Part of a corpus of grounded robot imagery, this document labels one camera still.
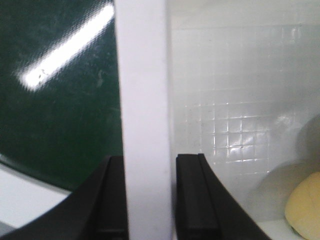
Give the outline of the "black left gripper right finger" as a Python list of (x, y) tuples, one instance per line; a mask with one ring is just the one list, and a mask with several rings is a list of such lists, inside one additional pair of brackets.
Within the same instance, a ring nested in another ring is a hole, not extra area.
[(205, 155), (176, 158), (176, 214), (179, 240), (268, 240), (222, 185)]

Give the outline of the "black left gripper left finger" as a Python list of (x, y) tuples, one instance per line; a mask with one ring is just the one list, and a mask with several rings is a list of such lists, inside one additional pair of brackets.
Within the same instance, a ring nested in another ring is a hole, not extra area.
[(127, 240), (124, 158), (108, 156), (58, 205), (2, 240)]

